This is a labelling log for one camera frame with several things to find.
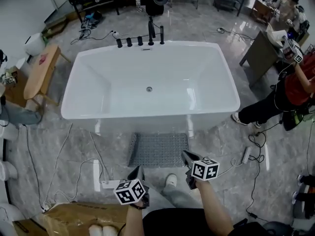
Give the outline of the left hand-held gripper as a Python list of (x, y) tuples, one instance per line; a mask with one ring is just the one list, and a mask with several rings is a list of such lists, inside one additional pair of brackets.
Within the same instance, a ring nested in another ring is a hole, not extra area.
[(128, 176), (128, 181), (121, 182), (114, 189), (114, 194), (121, 205), (147, 208), (150, 205), (149, 187), (143, 184), (144, 169), (137, 166)]

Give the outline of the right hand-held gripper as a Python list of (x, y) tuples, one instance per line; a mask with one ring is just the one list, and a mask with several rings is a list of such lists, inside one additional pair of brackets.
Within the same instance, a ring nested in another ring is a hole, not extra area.
[(190, 189), (196, 189), (196, 180), (209, 181), (218, 177), (219, 162), (212, 159), (200, 160), (200, 155), (194, 152), (183, 150), (182, 161), (188, 171), (186, 182)]

